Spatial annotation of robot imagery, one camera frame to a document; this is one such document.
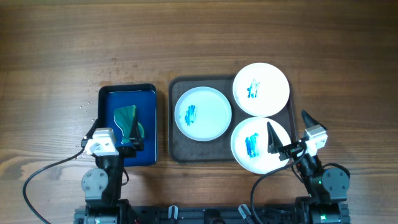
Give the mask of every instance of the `cable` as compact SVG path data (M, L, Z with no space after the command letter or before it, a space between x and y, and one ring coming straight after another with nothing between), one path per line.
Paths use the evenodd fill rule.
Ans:
M294 166L292 166L292 171L293 171L294 175L298 178L298 180L301 183L304 183L303 179L296 173L296 170L294 170Z
M25 181L25 183L24 183L24 186L23 186L23 188L22 188L22 194L24 195L25 202L26 202L27 206L29 206L29 208L32 210L32 212L33 212L40 220L42 220L44 223L50 224L49 221L47 221L45 218L43 218L43 216L41 216L41 215L36 211L36 209L33 207L33 205L30 203L29 199L27 198L27 195L26 195L26 187L27 187L27 184L28 184L29 181L32 180L32 178L35 177L37 174L39 174L39 173L45 171L45 170L48 169L48 168L54 167L54 166L56 166L56 165L62 164L62 163L64 163L64 162L68 162L68 161L70 161L70 160L76 158L76 157L79 156L81 153L83 153L84 150L85 150L85 149L83 148L80 152L76 153L74 156L69 157L68 159L64 159L64 160L61 160L61 161L59 161L59 162L55 162L55 163L53 163L53 164L50 164L50 165L48 165L48 166L45 166L45 167L39 169L38 171L34 172L32 175L30 175L30 177L28 177L28 179L26 179L26 181Z
M328 164L323 165L323 166L322 166L322 169L324 169L324 168L327 167L327 166L334 166L334 167L337 167L337 168L341 169L342 171L344 171L344 172L347 174L348 178L351 177L351 174L350 174L350 172L348 171L348 169L345 168L345 167L343 167L343 166L340 165L340 164L337 164L337 163L328 163Z
M256 183L254 183L253 188L251 189L251 193L250 193L251 213L254 215L254 217L256 218L256 220L257 220L260 224L263 224L263 223L262 223L262 221L260 220L260 218L258 217L258 215L257 215L257 213L256 213L256 211L255 211L255 209L254 209L254 191L255 191L257 185L259 184L260 181L262 181L262 180L265 179L266 177L268 177L268 176L270 176L270 175L272 175L272 174L275 174L276 172L279 172L279 171L281 171L281 170L284 170L284 169L287 169L287 168L289 168L289 167L293 167L294 165L296 165L298 162L300 162L301 159L303 159L303 157L304 157L304 155L305 155L306 152L307 152L307 149L304 149L302 155L301 155L296 161L294 161L294 162L292 162L291 164L288 164L288 165L286 165L286 166L283 166L283 167L281 167L281 168L279 168L279 169L273 170L273 171L271 171L271 172L269 172L269 173L267 173L267 174L264 174L263 176L261 176L261 177L256 181Z
M128 182L129 182L129 174L127 173L126 169L123 167L123 172L127 177L127 181L125 183L122 184L122 186L125 186Z

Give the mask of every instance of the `gray tray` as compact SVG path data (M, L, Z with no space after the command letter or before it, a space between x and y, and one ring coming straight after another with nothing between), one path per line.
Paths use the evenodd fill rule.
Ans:
M231 152L231 135L234 128L250 114L244 112L236 104L232 84L235 75L215 75L197 77L177 77L170 82L169 86L169 154L178 163L204 163L204 162L233 162L234 156ZM206 142L192 140L186 137L178 129L174 120L174 109L178 99L188 90L208 86L214 88L228 99L232 108L232 120L228 129L220 137ZM296 140L296 129L294 124L294 111L292 103L292 88L290 87L290 98L286 106L270 119L277 121L285 128L292 141Z

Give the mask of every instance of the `white plate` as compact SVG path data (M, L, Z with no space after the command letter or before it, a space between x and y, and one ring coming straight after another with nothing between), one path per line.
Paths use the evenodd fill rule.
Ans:
M242 68L234 79L232 91L242 110L259 117L278 113L290 94L285 75L268 63L253 63Z
M231 149L237 162L248 171L257 174L266 174L286 165L288 159L279 160L279 153L268 153L267 122L270 122L284 146L290 144L286 130L276 121L269 118L248 118L240 122L231 136ZM248 153L248 145L255 148L258 155Z
M174 119L179 130L188 138L210 141L228 128L232 118L231 105L218 90L196 87L178 99Z

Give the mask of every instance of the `blue tray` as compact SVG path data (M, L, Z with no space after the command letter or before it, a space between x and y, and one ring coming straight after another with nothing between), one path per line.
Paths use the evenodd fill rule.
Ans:
M122 131L116 126L113 111L124 106L137 106L138 122L144 127L144 150L135 158L126 158L125 166L149 166L157 161L156 87L152 84L104 86L99 90L98 126L112 128L116 147L122 144Z

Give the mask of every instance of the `wood grain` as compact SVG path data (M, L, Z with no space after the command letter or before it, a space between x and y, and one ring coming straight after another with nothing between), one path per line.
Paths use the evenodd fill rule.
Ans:
M85 4L0 7L0 223L39 223L22 198L35 170L73 155L105 85L153 83L159 161L129 167L133 205L249 203L258 176L238 164L181 166L167 155L167 87L179 75L235 74L268 62L290 80L297 117L328 126L323 163L352 173L353 223L398 219L398 5L356 1ZM298 130L304 128L297 119ZM28 187L52 223L84 206L87 157ZM259 185L257 203L306 195L291 171Z

